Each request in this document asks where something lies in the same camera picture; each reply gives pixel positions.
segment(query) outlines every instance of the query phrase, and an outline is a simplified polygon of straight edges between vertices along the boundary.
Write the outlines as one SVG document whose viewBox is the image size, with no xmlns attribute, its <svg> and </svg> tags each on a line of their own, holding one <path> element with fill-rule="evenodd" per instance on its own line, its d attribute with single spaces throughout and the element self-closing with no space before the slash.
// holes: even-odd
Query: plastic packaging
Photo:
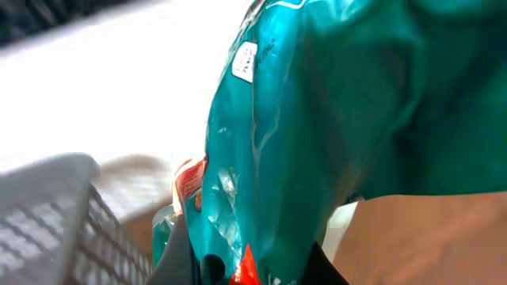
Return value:
<svg viewBox="0 0 507 285">
<path fill-rule="evenodd" d="M 177 217 L 178 213 L 174 212 L 173 205 L 165 206 L 153 217 L 153 234 L 151 242 L 153 268 L 157 267 L 158 262 L 164 253 L 164 249 L 167 246 L 169 236 L 171 235 L 174 223 L 177 221 Z"/>
<path fill-rule="evenodd" d="M 339 205 L 507 189 L 506 10 L 256 1 L 193 170 L 202 209 L 182 200 L 197 259 L 220 257 L 229 283 L 299 284 Z"/>
</svg>

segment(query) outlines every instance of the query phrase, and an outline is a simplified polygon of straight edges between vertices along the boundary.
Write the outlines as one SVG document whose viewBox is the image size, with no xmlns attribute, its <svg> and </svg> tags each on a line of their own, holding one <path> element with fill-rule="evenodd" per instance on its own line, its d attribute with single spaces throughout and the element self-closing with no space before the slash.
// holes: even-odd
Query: gray plastic basket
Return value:
<svg viewBox="0 0 507 285">
<path fill-rule="evenodd" d="M 98 167 L 65 155 L 0 177 L 0 284 L 145 284 L 150 261 L 90 183 Z"/>
</svg>

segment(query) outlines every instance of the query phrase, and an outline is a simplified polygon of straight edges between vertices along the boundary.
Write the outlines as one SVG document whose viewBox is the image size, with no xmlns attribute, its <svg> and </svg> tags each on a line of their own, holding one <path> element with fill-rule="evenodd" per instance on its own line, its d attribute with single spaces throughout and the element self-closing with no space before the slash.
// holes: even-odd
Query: white label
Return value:
<svg viewBox="0 0 507 285">
<path fill-rule="evenodd" d="M 257 45 L 244 42 L 239 47 L 232 62 L 232 74 L 252 83 L 254 79 L 254 60 L 257 54 Z"/>
</svg>

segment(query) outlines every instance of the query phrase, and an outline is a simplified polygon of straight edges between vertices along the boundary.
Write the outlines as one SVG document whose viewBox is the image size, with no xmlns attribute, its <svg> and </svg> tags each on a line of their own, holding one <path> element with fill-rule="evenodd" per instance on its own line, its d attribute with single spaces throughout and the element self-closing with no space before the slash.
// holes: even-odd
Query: crumpled plastic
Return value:
<svg viewBox="0 0 507 285">
<path fill-rule="evenodd" d="M 507 189 L 506 10 L 256 1 L 212 102 L 201 190 L 182 200 L 197 259 L 220 257 L 230 283 L 295 285 L 339 205 Z"/>
</svg>

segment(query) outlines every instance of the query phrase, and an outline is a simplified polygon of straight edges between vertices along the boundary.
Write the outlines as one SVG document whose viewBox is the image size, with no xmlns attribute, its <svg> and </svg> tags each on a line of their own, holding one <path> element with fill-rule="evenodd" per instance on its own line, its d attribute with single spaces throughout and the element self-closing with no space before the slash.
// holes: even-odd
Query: red label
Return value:
<svg viewBox="0 0 507 285">
<path fill-rule="evenodd" d="M 177 176 L 176 190 L 182 203 L 203 187 L 203 175 L 207 163 L 206 160 L 199 161 Z"/>
<path fill-rule="evenodd" d="M 228 285 L 261 285 L 250 244 L 246 245 L 245 255 L 241 260 L 241 264 L 229 279 Z"/>
</svg>

